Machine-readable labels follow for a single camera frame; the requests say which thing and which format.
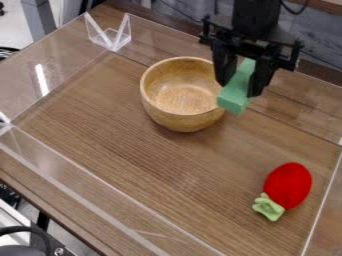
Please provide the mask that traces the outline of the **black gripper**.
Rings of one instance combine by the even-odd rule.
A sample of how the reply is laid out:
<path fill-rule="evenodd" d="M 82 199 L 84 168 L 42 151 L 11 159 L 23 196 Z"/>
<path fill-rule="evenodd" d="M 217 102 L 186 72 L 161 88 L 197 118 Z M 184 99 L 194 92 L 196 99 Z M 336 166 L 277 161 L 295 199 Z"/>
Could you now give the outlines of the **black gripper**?
<path fill-rule="evenodd" d="M 232 37 L 232 46 L 225 43 L 228 37 Z M 212 46 L 214 79 L 220 86 L 228 83 L 236 72 L 236 55 L 255 62 L 248 80 L 248 98 L 261 95 L 277 68 L 295 70 L 299 52 L 303 48 L 301 41 L 279 24 L 265 33 L 250 36 L 233 30 L 232 17 L 224 15 L 202 17 L 198 42 Z M 263 53 L 268 45 L 277 45 L 279 53 Z"/>

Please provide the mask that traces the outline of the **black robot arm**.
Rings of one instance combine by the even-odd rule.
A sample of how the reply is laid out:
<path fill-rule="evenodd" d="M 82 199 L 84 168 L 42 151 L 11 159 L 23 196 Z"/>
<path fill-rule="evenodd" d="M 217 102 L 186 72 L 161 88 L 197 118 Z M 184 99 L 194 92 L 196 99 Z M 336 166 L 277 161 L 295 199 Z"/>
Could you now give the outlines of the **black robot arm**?
<path fill-rule="evenodd" d="M 198 42 L 212 51 L 214 79 L 224 86 L 237 73 L 237 57 L 253 60 L 244 95 L 257 97 L 279 69 L 293 71 L 303 43 L 279 25 L 283 0 L 233 0 L 232 15 L 205 15 Z"/>

